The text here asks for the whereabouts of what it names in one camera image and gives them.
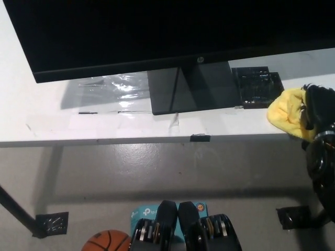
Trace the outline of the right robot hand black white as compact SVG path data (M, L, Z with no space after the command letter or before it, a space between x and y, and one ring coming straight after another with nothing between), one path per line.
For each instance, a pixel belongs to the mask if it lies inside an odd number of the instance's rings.
M304 91L300 124L304 136L313 141L322 133L334 133L334 89L314 84L302 87Z

